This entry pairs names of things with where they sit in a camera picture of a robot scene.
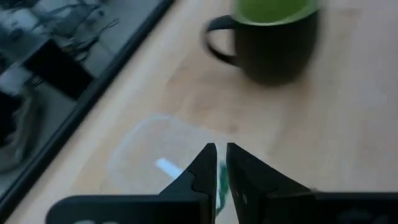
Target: cable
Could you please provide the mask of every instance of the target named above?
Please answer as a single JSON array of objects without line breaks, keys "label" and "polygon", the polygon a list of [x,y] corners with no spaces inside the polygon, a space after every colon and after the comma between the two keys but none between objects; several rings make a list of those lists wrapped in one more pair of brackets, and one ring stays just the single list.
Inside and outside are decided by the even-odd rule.
[{"label": "cable", "polygon": [[38,76],[32,75],[27,81],[27,85],[31,86],[32,88],[36,88],[39,85],[43,84],[43,79]]},{"label": "cable", "polygon": [[[45,10],[42,11],[38,11],[34,8],[29,8],[29,11],[39,20],[36,24],[34,24],[32,26],[32,30],[35,30],[36,28],[40,27],[40,26],[44,26],[46,29],[48,29],[49,26],[49,22],[53,22],[55,21],[55,23],[61,22],[60,19],[62,18],[58,18],[57,14],[59,14],[60,12],[66,10],[66,9],[74,9],[76,7],[88,7],[88,15],[90,15],[91,13],[93,13],[94,11],[96,11],[97,9],[101,9],[101,6],[99,4],[82,4],[82,3],[77,3],[77,4],[67,4],[65,6],[53,9],[49,12],[46,12]],[[59,33],[58,31],[56,31],[53,28],[49,28],[49,30],[47,31],[50,35],[57,35],[60,37],[68,37],[69,34],[63,34],[63,33]]]},{"label": "cable", "polygon": [[78,62],[84,62],[89,54],[90,49],[100,41],[101,34],[109,28],[112,28],[120,23],[120,19],[116,18],[99,30],[94,37],[77,44],[70,44],[62,48],[62,50],[75,58]]}]

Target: wooden table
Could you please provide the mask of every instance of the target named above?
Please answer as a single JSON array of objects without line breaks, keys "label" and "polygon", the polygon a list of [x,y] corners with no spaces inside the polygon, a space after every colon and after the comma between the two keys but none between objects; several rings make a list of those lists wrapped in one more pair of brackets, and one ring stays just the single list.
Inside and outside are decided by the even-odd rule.
[{"label": "wooden table", "polygon": [[[328,1],[307,75],[271,89],[201,47],[205,21],[227,14],[228,2],[177,1],[8,223],[42,223],[69,195],[118,193],[109,158],[156,113],[223,134],[308,187],[398,189],[398,2]],[[227,36],[215,39],[226,46]],[[132,174],[145,172],[139,165]],[[218,220],[237,223],[231,200]]]}]

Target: black mug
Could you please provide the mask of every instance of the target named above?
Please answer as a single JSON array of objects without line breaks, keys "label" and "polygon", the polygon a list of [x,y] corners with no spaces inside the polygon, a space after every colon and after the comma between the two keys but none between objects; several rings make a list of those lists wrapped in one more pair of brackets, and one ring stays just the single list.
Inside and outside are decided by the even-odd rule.
[{"label": "black mug", "polygon": [[[277,22],[248,22],[236,16],[221,16],[207,25],[203,41],[218,59],[240,67],[252,80],[270,86],[297,79],[314,50],[318,9]],[[233,30],[236,55],[216,50],[209,39],[214,30]]]}]

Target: transparent plastic bowl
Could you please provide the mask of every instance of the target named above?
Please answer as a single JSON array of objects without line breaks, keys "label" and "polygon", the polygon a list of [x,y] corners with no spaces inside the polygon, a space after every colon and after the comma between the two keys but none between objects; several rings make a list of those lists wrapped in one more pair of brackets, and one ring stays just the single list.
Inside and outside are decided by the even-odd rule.
[{"label": "transparent plastic bowl", "polygon": [[123,138],[107,164],[111,184],[122,194],[157,194],[196,158],[208,142],[226,154],[227,138],[169,115],[140,122]]}]

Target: black cable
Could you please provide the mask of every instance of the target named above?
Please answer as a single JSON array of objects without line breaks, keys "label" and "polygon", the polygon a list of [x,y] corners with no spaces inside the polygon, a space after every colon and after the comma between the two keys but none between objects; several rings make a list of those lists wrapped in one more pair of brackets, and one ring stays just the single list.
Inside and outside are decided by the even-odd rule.
[{"label": "black cable", "polygon": [[[95,11],[96,9],[101,8],[99,4],[82,4],[82,3],[77,3],[77,4],[67,4],[65,6],[53,9],[49,12],[40,12],[40,13],[34,13],[35,11],[30,10],[31,13],[34,13],[35,16],[38,18],[39,22],[37,22],[36,24],[34,24],[32,26],[32,30],[35,30],[36,28],[40,27],[40,26],[45,26],[46,27],[46,23],[50,22],[50,21],[57,21],[59,20],[59,18],[56,18],[55,16],[57,14],[59,14],[60,12],[66,10],[66,9],[73,9],[76,7],[92,7],[91,11],[89,12],[89,14],[91,14],[93,11]],[[26,7],[16,7],[14,10],[20,10]],[[49,31],[50,34],[52,35],[59,35],[59,36],[63,36],[62,34],[57,34],[57,33],[53,33],[53,31]]]},{"label": "black cable", "polygon": [[71,44],[62,48],[62,50],[71,55],[78,62],[84,62],[90,55],[90,49],[100,41],[101,34],[109,28],[112,28],[120,23],[120,19],[116,18],[99,30],[94,37],[84,40],[76,45]]},{"label": "black cable", "polygon": [[43,84],[44,80],[38,76],[32,75],[27,81],[27,85],[31,86],[32,88],[36,88],[39,85]]}]

